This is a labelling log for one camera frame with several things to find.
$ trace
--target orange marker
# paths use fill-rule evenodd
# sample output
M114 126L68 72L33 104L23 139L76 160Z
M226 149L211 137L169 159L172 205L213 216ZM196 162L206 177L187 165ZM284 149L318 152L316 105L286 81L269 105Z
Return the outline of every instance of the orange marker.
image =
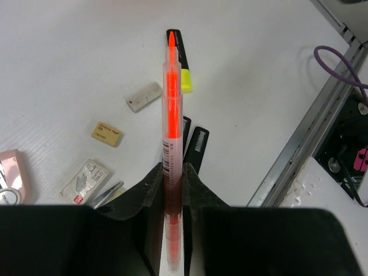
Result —
M163 73L162 136L167 262L171 271L178 271L182 211L183 96L181 93L181 64L173 32L170 33L168 40Z

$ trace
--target white surface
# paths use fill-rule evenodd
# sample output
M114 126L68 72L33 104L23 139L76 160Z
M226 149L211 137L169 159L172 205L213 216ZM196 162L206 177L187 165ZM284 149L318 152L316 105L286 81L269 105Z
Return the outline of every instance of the white surface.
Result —
M166 29L182 31L193 78L184 115L210 131L201 179L232 205L249 201L325 84L313 48L347 49L305 0L5 0L0 24L0 149L24 152L40 204L60 202L88 158L125 188L159 161L160 101L134 114L125 99L162 83ZM98 121L124 132L117 148L90 137Z
M368 275L368 210L353 201L314 158L305 162L281 206L322 208L333 213Z

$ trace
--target purple cable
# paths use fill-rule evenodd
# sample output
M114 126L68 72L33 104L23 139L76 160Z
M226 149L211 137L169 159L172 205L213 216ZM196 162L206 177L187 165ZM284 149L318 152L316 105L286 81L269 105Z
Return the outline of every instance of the purple cable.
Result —
M337 72L335 72L334 70L332 70L331 68L329 68L322 60L322 58L320 57L320 55L318 54L319 50L326 50L329 51L331 53L334 53L336 56L338 56L341 61L346 65L346 67L348 68L348 70L350 71L352 77L355 79L355 81L346 78L343 75L338 74ZM358 87L362 93L363 99L366 103L366 105L368 105L368 97L367 94L365 92L364 89L368 89L368 85L364 84L361 82L361 80L358 77L358 74L355 72L354 68L352 67L352 65L349 63L349 61L346 59L346 57L344 57L339 51L329 47L329 46L318 46L315 48L315 50L313 51L313 54L315 55L315 59L317 60L318 64L321 65L321 67L327 72L329 73L331 76L333 76L334 78L347 83L348 85L352 85L355 87Z

